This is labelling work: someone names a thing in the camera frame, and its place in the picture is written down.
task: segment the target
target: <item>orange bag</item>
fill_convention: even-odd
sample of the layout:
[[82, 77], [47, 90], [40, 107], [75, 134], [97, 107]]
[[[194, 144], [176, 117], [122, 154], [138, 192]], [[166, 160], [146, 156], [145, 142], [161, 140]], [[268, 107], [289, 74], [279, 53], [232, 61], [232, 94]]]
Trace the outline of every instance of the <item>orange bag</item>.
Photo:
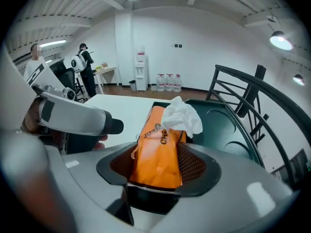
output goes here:
[[175, 189], [182, 185], [176, 144], [186, 142], [186, 133], [161, 129], [164, 108], [155, 106], [147, 117], [138, 146], [132, 152], [135, 159], [130, 181]]

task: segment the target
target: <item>large water jug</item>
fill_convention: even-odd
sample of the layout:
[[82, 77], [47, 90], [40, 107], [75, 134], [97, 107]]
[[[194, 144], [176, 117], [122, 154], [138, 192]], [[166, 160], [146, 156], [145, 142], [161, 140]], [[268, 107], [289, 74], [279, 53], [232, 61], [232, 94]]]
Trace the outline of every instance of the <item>large water jug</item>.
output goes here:
[[165, 81], [165, 90], [172, 91], [173, 90], [173, 75], [167, 74]]
[[174, 79], [173, 91], [181, 92], [181, 78], [179, 74], [176, 74], [176, 78]]
[[164, 91], [165, 89], [165, 78], [164, 74], [158, 74], [158, 78], [156, 79], [156, 90]]

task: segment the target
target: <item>wooden floor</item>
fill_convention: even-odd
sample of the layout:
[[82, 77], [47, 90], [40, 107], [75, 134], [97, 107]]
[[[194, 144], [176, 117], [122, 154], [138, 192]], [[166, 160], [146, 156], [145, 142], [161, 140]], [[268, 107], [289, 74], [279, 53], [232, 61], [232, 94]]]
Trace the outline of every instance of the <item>wooden floor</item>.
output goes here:
[[[96, 92], [97, 94], [100, 94], [98, 89], [99, 88], [96, 87]], [[130, 88], [122, 88], [122, 86], [114, 86], [114, 85], [104, 86], [103, 92], [108, 95], [165, 99], [165, 100], [172, 100], [173, 98], [180, 96], [183, 101], [186, 101], [188, 99], [205, 100], [207, 96], [207, 92], [201, 92], [201, 91], [182, 90], [181, 92], [174, 92], [174, 91], [157, 92], [157, 91], [151, 91], [150, 88], [148, 88], [147, 91], [131, 91]]]

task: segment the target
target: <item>ceiling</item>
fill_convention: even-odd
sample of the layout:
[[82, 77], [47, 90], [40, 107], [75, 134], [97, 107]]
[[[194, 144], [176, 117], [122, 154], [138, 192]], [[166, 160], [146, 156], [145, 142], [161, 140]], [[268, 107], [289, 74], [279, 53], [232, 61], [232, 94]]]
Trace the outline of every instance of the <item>ceiling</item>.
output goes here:
[[[140, 7], [148, 6], [142, 1], [150, 0], [137, 0], [135, 4], [141, 3]], [[71, 42], [79, 32], [91, 29], [102, 15], [114, 9], [123, 9], [128, 2], [127, 0], [29, 0], [16, 16], [5, 44], [17, 67], [22, 68], [31, 57], [30, 46], [33, 43], [44, 44], [57, 40]], [[245, 26], [259, 40], [266, 43], [269, 42], [274, 30], [284, 31], [295, 48], [291, 52], [276, 50], [276, 54], [309, 68], [311, 51], [309, 41], [306, 40], [308, 36], [284, 0], [185, 0], [184, 3], [179, 2], [179, 5], [198, 7], [199, 3], [200, 9], [209, 10], [213, 4], [214, 7], [226, 11], [230, 19]], [[267, 15], [276, 16], [279, 22], [267, 21]], [[46, 47], [43, 55], [46, 60], [57, 59], [65, 47], [66, 44]]]

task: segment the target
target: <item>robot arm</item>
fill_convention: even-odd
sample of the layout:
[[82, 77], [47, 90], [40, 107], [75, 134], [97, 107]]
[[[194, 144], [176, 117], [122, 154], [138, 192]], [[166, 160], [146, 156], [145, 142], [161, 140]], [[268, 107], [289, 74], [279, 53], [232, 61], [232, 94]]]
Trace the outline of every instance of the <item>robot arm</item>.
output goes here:
[[4, 46], [0, 59], [0, 99], [4, 104], [0, 128], [19, 130], [32, 102], [40, 96], [40, 124], [50, 129], [92, 136], [123, 131], [123, 122], [113, 119], [109, 112], [73, 101], [74, 91], [64, 87], [47, 64], [39, 63], [25, 82]]
[[40, 124], [50, 129], [92, 136], [123, 131], [123, 122], [113, 119], [109, 112], [72, 101], [74, 92], [70, 89], [67, 93], [57, 94], [57, 90], [50, 86], [41, 88], [34, 84], [32, 88], [43, 98], [39, 106]]

